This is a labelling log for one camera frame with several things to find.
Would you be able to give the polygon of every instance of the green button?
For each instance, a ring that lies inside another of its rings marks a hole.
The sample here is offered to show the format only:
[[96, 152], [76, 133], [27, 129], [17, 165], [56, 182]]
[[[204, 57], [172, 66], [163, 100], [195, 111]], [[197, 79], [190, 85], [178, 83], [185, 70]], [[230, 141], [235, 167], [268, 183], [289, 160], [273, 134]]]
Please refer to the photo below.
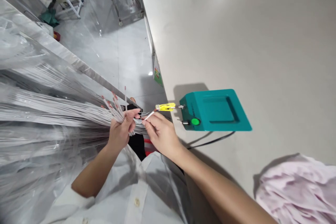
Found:
[[193, 124], [193, 125], [200, 125], [200, 123], [201, 123], [201, 121], [198, 120], [197, 118], [191, 119], [191, 124]]

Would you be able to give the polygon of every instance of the yellow handle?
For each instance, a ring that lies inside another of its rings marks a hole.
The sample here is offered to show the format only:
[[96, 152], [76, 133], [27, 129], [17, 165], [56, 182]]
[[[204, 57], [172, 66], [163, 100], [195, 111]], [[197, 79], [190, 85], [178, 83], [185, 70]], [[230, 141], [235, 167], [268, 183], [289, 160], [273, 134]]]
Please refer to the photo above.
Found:
[[155, 106], [156, 110], [159, 111], [173, 111], [174, 108], [172, 107], [175, 107], [175, 103], [159, 104]]

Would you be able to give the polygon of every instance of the forearm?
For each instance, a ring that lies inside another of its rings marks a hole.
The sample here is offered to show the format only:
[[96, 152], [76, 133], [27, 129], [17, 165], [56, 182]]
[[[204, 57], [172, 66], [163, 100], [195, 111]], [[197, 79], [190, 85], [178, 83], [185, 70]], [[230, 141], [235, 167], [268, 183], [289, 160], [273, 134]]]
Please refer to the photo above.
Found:
[[184, 147], [178, 151], [172, 161], [193, 179], [221, 222], [240, 224], [276, 223], [243, 190], [207, 166]]
[[96, 197], [103, 187], [106, 178], [119, 155], [119, 151], [113, 150], [107, 144], [78, 175], [71, 188], [85, 198]]

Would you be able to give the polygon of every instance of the shirt sleeve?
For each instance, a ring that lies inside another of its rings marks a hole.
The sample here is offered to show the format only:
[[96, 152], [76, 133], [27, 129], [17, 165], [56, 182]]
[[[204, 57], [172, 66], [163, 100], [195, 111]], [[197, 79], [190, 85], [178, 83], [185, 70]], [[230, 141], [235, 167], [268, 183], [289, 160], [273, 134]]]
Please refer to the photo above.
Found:
[[41, 224], [63, 223], [79, 209], [88, 209], [94, 205], [94, 197], [84, 198], [68, 185], [62, 194], [54, 201]]

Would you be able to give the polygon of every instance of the black pants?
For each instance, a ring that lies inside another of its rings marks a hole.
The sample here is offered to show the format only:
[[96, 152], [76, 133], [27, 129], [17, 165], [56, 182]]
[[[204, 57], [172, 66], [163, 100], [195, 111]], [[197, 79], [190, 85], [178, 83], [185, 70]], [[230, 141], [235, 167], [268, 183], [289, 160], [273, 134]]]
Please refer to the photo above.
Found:
[[[137, 107], [134, 106], [133, 104], [127, 106], [128, 110], [135, 108], [137, 109]], [[145, 142], [143, 135], [135, 134], [134, 136], [130, 136], [128, 145], [132, 148], [132, 150], [136, 153], [136, 155], [140, 158], [141, 161], [145, 159], [146, 153], [145, 153]]]

